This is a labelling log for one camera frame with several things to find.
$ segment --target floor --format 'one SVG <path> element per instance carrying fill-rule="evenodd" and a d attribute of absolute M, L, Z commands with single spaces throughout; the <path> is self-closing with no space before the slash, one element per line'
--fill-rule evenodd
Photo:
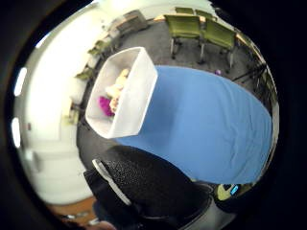
<path fill-rule="evenodd" d="M 233 80 L 253 68 L 256 64 L 255 59 L 248 53 L 245 47 L 236 47 L 234 50 L 234 65 L 227 73 L 227 60 L 225 53 L 221 53 L 221 48 L 213 44 L 206 44 L 205 64 L 198 64 L 201 48 L 197 40 L 182 39 L 175 59 L 171 59 L 170 47 L 171 38 L 168 33 L 168 27 L 165 22 L 152 23 L 148 29 L 137 33 L 126 34 L 121 37 L 121 44 L 117 51 L 125 50 L 134 46 L 143 46 L 146 48 L 155 65 L 175 65 L 204 70 L 214 73 L 215 70 L 221 70 L 222 77 Z M 236 83 L 243 86 L 247 91 L 253 94 L 261 101 L 261 90 L 254 92 L 254 82 L 247 77 L 237 80 Z M 93 82 L 91 82 L 84 94 L 83 105 L 86 106 Z M 91 161 L 94 158 L 100 158 L 101 154 L 108 148 L 117 145 L 112 140 L 107 140 L 96 134 L 89 126 L 79 126 L 77 145 L 80 150 L 80 157 L 86 168 L 91 168 Z"/>

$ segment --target plastic bin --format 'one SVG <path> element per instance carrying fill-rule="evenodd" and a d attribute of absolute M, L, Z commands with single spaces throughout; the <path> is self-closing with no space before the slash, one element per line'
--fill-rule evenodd
<path fill-rule="evenodd" d="M 121 71 L 130 72 L 114 117 L 107 117 L 98 104 L 106 97 L 106 87 L 115 83 Z M 85 119 L 107 139 L 136 135 L 144 122 L 154 92 L 157 71 L 144 47 L 133 47 L 109 57 L 100 71 L 85 111 Z"/>

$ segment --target blue tablecloth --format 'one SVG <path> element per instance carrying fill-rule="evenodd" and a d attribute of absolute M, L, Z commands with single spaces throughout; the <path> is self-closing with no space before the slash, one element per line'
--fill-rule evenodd
<path fill-rule="evenodd" d="M 156 154 L 194 179 L 224 184 L 257 179 L 272 139 L 267 109 L 246 89 L 214 74 L 156 69 L 139 134 L 116 140 Z"/>

